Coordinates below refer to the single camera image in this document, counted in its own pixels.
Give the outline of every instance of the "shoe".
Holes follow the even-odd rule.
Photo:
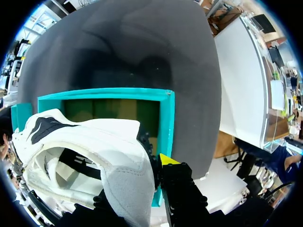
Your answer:
[[[121,119],[71,122],[53,109],[31,116],[12,142],[29,188],[91,209],[104,189],[118,216],[149,226],[155,185],[139,128]]]

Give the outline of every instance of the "person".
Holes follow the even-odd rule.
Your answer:
[[[247,154],[261,159],[267,168],[278,175],[282,183],[296,180],[299,171],[298,163],[302,158],[301,155],[291,155],[284,146],[278,146],[273,153],[269,153],[240,139],[235,139],[234,142]]]
[[[2,147],[0,157],[3,160],[8,154],[9,144],[13,134],[13,127],[11,123],[11,109],[4,108],[0,111],[0,146]]]

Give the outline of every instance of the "chair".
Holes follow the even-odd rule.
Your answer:
[[[239,147],[238,147],[238,154],[239,154],[239,157],[238,157],[237,159],[235,159],[235,160],[227,161],[227,158],[226,158],[226,157],[224,158],[224,162],[226,162],[226,163],[236,162],[236,164],[232,167],[231,171],[232,171],[240,162],[243,162],[244,152],[242,152],[242,154],[241,154],[241,150],[240,150]]]

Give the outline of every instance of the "teal frame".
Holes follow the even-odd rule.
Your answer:
[[[66,91],[38,97],[38,113],[54,108],[60,109],[64,113],[62,100],[94,98],[159,101],[160,117],[157,139],[157,154],[162,153],[168,157],[171,157],[175,121],[175,93],[171,90],[117,87]],[[159,207],[162,203],[162,199],[162,191],[159,187],[155,192],[152,206]]]

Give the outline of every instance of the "person's hair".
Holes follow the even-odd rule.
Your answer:
[[[1,129],[0,130],[0,145],[4,145],[3,135],[7,135],[8,139],[11,140],[11,134],[9,131]]]

